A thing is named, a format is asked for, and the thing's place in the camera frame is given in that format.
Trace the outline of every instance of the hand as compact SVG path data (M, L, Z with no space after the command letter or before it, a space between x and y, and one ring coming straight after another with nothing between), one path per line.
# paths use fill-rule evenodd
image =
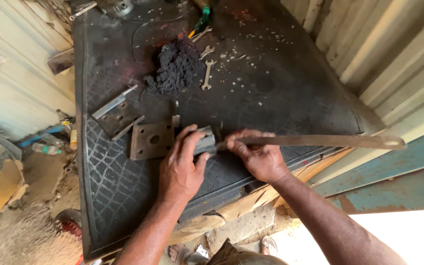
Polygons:
M247 147L236 139L242 137L273 137L271 132L258 130L240 130L225 137L228 150L238 155L244 162L246 169L258 180L272 184L285 175L290 174L284 163L281 150L277 145L261 145Z
M192 162L196 143L205 136L197 132L197 125L184 128L168 156L160 165L160 187L158 198L187 203L197 193L204 180L204 170L209 153Z

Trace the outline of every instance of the cotton waste rag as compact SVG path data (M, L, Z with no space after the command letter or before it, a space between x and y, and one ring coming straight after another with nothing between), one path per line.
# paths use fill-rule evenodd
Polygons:
M199 62L199 51L191 39L173 39L163 45L158 55L160 68L153 75L145 76L147 91L167 93L180 91L193 82L203 68Z

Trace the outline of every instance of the man's left hand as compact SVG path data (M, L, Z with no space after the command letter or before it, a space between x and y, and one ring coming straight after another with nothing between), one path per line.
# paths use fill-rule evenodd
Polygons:
M184 128L168 156L161 162L158 199L187 203L197 193L204 180L204 170L209 153L199 156L193 163L197 142L205 136L197 132L197 125Z

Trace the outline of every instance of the corrugated wall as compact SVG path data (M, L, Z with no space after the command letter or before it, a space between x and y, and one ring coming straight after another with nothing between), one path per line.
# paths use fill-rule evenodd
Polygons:
M58 123L58 108L74 115L74 85L59 84L73 77L55 77L46 65L72 46L39 3L0 0L0 128L13 140Z
M341 82L388 126L382 135L406 142L424 135L424 0L281 2L304 25ZM385 153L357 149L310 183L319 185Z

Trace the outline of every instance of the black rubber mat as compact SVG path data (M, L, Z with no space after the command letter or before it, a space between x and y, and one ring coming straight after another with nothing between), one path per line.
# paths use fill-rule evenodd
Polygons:
M73 23L87 258L121 247L156 197L161 160L130 160L132 135L113 142L91 117L127 84L139 84L127 99L146 116L144 123L170 119L177 100L181 126L212 124L221 126L224 135L243 128L276 134L360 133L358 119L326 61L278 0L212 2L213 30L197 41L200 51L215 47L205 58L217 61L207 91L200 89L203 67L195 83L179 93L142 94L143 77L155 69L155 51L175 35L187 34L197 22L199 11L192 3L142 1L124 20L93 9ZM327 150L318 148L281 150L285 160L302 161ZM204 183L188 204L194 207L189 212L202 214L198 201L213 197L218 205L229 199L221 201L221 192L253 180L238 157L221 153L207 163Z

